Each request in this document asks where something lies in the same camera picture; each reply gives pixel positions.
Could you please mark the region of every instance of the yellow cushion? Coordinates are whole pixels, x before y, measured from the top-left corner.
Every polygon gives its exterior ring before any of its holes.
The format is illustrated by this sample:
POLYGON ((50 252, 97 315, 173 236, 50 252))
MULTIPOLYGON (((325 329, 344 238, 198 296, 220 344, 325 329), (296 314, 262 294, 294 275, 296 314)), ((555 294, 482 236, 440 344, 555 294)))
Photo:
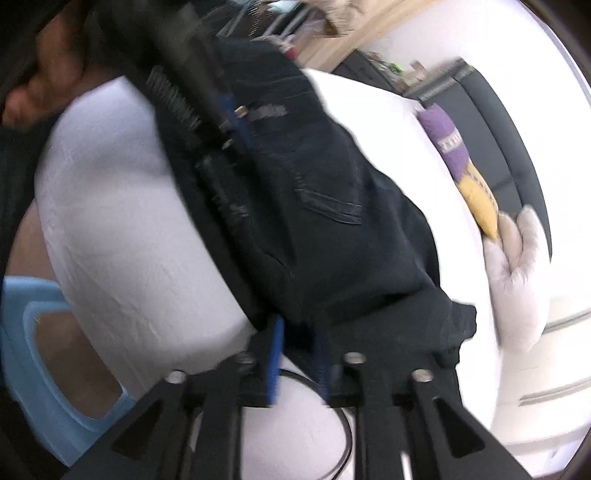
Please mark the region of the yellow cushion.
POLYGON ((472 161, 468 162, 466 173, 456 185, 481 230, 488 237, 496 240, 499 207, 490 188, 472 161))

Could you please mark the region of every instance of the white wall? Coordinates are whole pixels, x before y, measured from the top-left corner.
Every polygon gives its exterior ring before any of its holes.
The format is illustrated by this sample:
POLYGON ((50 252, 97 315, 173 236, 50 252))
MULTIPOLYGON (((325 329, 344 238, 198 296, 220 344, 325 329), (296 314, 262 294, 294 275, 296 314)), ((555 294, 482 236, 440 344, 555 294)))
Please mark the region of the white wall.
POLYGON ((552 295, 589 293, 591 306, 591 108, 529 12, 517 0, 443 0, 366 50, 403 68, 461 56, 484 75, 515 122, 545 195, 552 295))

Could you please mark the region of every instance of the white fabric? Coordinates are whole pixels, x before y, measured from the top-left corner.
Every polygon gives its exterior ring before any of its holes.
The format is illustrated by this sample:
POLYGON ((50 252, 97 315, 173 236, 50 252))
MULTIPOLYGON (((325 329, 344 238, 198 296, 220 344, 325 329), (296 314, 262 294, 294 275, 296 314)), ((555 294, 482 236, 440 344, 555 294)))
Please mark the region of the white fabric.
MULTIPOLYGON (((478 331, 462 346, 457 371, 466 407, 490 426, 500 357, 480 234, 414 117, 417 104, 328 74, 308 75, 366 156, 425 213, 443 289, 476 305, 478 331)), ((152 109, 126 80, 64 113, 35 188, 66 298, 99 355, 135 395, 172 368, 209 369, 244 346, 252 328, 183 207, 152 109)), ((281 390, 279 408, 245 416, 246 480, 318 478, 342 452, 341 426, 319 399, 289 380, 281 390), (279 431, 282 442, 275 442, 279 431)))
MULTIPOLYGON (((484 240, 484 252, 501 346, 511 352, 525 353, 540 340, 548 320, 550 256, 544 228, 532 207, 523 208, 511 232, 515 229, 522 238, 521 255, 511 247, 504 251, 489 239, 484 240), (515 256, 519 260, 511 269, 509 259, 515 256)), ((516 246, 514 241, 505 241, 503 237, 502 241, 503 245, 516 246)))
POLYGON ((366 158, 425 214, 437 245, 442 289, 452 300, 476 306, 476 335, 462 345, 456 371, 464 405, 490 427, 501 382, 501 354, 480 230, 415 117, 422 107, 328 73, 308 75, 327 111, 353 134, 366 158))
POLYGON ((523 239, 517 225, 509 215, 499 213, 499 238, 503 246, 503 252, 509 262, 509 269, 513 271, 519 266, 521 254, 523 253, 523 239))

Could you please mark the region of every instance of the screw head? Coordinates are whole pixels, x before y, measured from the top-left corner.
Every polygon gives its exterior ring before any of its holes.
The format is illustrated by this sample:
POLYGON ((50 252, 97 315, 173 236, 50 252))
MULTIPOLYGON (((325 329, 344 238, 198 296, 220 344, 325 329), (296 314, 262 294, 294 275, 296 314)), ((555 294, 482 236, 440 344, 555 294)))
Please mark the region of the screw head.
POLYGON ((234 356, 234 360, 237 364, 251 366, 256 363, 255 358, 252 356, 250 352, 240 352, 234 356))
POLYGON ((359 352, 349 352, 343 357, 345 363, 348 365, 362 365, 367 360, 365 355, 359 352))
POLYGON ((248 108, 244 105, 241 105, 236 110, 234 110, 234 113, 238 118, 244 118, 248 115, 248 108))
POLYGON ((420 383, 430 382, 433 380, 433 372, 424 368, 420 368, 413 372, 413 379, 420 383))
POLYGON ((166 376, 166 381, 174 385, 179 385, 187 379, 187 374, 181 370, 173 370, 166 376))

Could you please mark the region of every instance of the person's hand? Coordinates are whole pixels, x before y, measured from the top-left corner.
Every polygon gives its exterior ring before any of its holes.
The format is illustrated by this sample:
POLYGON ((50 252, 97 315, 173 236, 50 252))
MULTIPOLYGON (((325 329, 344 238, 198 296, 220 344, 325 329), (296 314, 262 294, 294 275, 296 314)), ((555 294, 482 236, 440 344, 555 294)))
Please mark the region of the person's hand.
POLYGON ((39 33, 38 71, 28 84, 8 94, 2 113, 4 126, 26 129, 112 78, 105 67, 85 65, 85 14, 80 1, 71 1, 39 33))

